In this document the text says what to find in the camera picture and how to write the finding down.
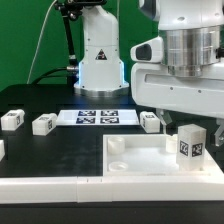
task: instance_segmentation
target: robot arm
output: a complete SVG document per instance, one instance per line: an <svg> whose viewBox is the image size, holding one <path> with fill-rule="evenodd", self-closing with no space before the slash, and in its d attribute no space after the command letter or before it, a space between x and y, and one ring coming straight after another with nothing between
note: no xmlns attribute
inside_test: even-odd
<svg viewBox="0 0 224 224"><path fill-rule="evenodd" d="M139 0L139 8L142 13L151 20L159 21L160 2L159 0Z"/></svg>
<svg viewBox="0 0 224 224"><path fill-rule="evenodd" d="M153 20L159 9L159 37L132 49L138 62L131 74L133 99L159 110L218 118L216 145L224 144L224 0L139 0L139 5ZM146 44L150 50L143 51ZM162 60L155 64L151 56L159 47Z"/></svg>
<svg viewBox="0 0 224 224"><path fill-rule="evenodd" d="M159 21L160 0L139 0L139 8L151 20ZM133 47L131 58L136 62L160 63L163 58L162 38L157 37Z"/></svg>
<svg viewBox="0 0 224 224"><path fill-rule="evenodd" d="M64 20L70 58L75 58L69 20L82 16L84 58L75 61L79 80L74 82L77 94L111 97L128 93L124 65L119 57L118 21L102 8L107 0L64 0L58 3Z"/></svg>

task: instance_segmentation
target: small white box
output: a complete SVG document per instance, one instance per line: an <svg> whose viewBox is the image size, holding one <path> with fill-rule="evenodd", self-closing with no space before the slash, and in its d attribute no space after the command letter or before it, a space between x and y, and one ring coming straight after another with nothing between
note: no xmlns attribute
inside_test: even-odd
<svg viewBox="0 0 224 224"><path fill-rule="evenodd" d="M25 112L23 110L10 110L1 117L1 125L3 131L15 131L24 123Z"/></svg>
<svg viewBox="0 0 224 224"><path fill-rule="evenodd" d="M141 112L140 124L147 133L160 132L160 119L152 112Z"/></svg>
<svg viewBox="0 0 224 224"><path fill-rule="evenodd" d="M56 114L42 114L32 122L33 135L46 136L56 127Z"/></svg>
<svg viewBox="0 0 224 224"><path fill-rule="evenodd" d="M178 128L177 164L180 170L202 170L205 154L206 129L197 125Z"/></svg>
<svg viewBox="0 0 224 224"><path fill-rule="evenodd" d="M0 162L2 161L4 156L5 156L4 141L0 140Z"/></svg>

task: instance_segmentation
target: warning triangle label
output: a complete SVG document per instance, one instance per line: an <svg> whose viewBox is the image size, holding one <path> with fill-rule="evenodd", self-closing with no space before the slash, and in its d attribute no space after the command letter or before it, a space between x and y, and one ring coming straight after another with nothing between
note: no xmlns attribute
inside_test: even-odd
<svg viewBox="0 0 224 224"><path fill-rule="evenodd" d="M107 60L107 57L102 49L100 50L99 54L96 56L96 60Z"/></svg>

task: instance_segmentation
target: black cable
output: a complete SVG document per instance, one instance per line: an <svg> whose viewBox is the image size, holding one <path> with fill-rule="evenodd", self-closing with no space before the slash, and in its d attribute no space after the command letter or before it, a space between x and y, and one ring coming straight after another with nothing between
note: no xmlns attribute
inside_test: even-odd
<svg viewBox="0 0 224 224"><path fill-rule="evenodd" d="M56 73L56 72L61 72L61 71L67 71L67 68L66 67L63 67L63 68L55 68L55 69L52 69L46 73L44 73L43 75L41 75L40 77L38 77L37 79L35 79L31 84L38 84L38 82L46 77L48 77L49 75L53 74L53 73Z"/></svg>
<svg viewBox="0 0 224 224"><path fill-rule="evenodd" d="M67 45L68 45L68 51L69 51L69 64L77 66L78 60L75 55L71 26L70 26L70 22L69 22L68 9L66 9L66 7L64 5L62 5L60 7L60 11L61 11L61 15L63 18L65 34L66 34L66 39L67 39Z"/></svg>
<svg viewBox="0 0 224 224"><path fill-rule="evenodd" d="M42 79L49 79L49 78L63 78L63 77L68 77L69 75L51 75L51 76L45 76L45 77L41 77L39 78L38 82L41 81Z"/></svg>

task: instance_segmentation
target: black label on cube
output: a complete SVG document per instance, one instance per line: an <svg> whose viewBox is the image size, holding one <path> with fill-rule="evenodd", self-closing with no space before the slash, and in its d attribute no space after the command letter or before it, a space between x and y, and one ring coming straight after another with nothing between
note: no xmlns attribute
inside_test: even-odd
<svg viewBox="0 0 224 224"><path fill-rule="evenodd" d="M155 118L153 115L145 115L146 118Z"/></svg>
<svg viewBox="0 0 224 224"><path fill-rule="evenodd" d="M48 129L51 130L53 128L52 120L48 121Z"/></svg>
<svg viewBox="0 0 224 224"><path fill-rule="evenodd" d="M18 117L16 118L16 123L17 123L17 125L20 124L20 116L18 116Z"/></svg>
<svg viewBox="0 0 224 224"><path fill-rule="evenodd" d="M196 144L192 146L192 157L202 156L203 144Z"/></svg>
<svg viewBox="0 0 224 224"><path fill-rule="evenodd" d="M180 141L180 153L185 156L188 156L189 145L185 142Z"/></svg>
<svg viewBox="0 0 224 224"><path fill-rule="evenodd" d="M143 127L145 128L145 118L143 118Z"/></svg>

